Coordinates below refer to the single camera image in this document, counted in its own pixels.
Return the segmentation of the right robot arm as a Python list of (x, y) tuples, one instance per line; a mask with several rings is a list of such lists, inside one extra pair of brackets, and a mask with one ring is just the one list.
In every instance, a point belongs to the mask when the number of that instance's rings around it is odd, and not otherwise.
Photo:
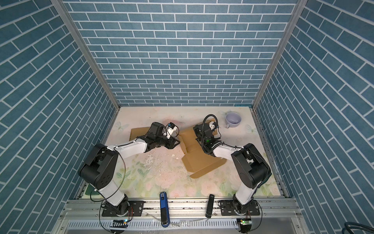
[(209, 125), (199, 124), (193, 127), (196, 140), (205, 154), (231, 160), (241, 184), (233, 195), (233, 208), (238, 214), (248, 211), (256, 191), (271, 177), (272, 172), (265, 158), (260, 154), (254, 144), (244, 146), (230, 146), (219, 138), (215, 138)]

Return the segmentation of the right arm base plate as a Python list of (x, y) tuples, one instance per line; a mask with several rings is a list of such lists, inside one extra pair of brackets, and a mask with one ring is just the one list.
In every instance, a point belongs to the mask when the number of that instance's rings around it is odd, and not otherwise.
[(222, 216), (248, 215), (258, 216), (261, 214), (260, 207), (256, 200), (242, 205), (237, 200), (219, 200), (217, 202)]

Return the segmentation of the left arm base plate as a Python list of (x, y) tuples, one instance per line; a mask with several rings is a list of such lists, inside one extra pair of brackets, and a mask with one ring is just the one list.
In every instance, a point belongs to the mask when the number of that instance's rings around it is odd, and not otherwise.
[(118, 206), (113, 206), (108, 202), (101, 205), (103, 217), (137, 217), (141, 216), (144, 208), (144, 201), (123, 201)]

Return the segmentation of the cardboard box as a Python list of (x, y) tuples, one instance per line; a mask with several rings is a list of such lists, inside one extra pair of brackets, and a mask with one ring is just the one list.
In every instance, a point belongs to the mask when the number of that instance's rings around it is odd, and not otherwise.
[(145, 135), (149, 129), (150, 127), (140, 127), (131, 129), (129, 141), (135, 140), (137, 137)]

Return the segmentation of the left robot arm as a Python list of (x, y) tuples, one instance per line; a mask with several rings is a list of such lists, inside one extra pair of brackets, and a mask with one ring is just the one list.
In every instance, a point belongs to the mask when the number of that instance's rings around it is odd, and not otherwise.
[(125, 159), (136, 154), (146, 153), (154, 148), (174, 149), (180, 144), (177, 139), (179, 128), (172, 122), (163, 125), (153, 122), (148, 131), (135, 139), (120, 145), (96, 144), (85, 158), (78, 175), (103, 197), (101, 202), (113, 210), (115, 216), (128, 215), (128, 197), (120, 191), (121, 184), (115, 182), (117, 164), (126, 169)]

